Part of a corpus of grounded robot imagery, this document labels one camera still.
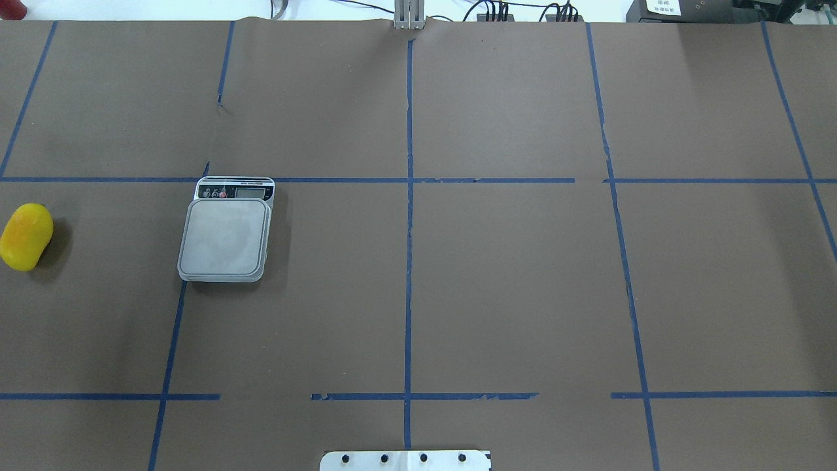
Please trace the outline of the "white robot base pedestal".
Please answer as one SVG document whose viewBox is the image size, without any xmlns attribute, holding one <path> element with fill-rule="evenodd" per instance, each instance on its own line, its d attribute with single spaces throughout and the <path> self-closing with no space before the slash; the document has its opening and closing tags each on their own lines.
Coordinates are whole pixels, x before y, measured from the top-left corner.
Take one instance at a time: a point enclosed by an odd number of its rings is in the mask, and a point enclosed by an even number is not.
<svg viewBox="0 0 837 471">
<path fill-rule="evenodd" d="M 490 452 L 465 450 L 334 451 L 320 470 L 491 470 Z"/>
</svg>

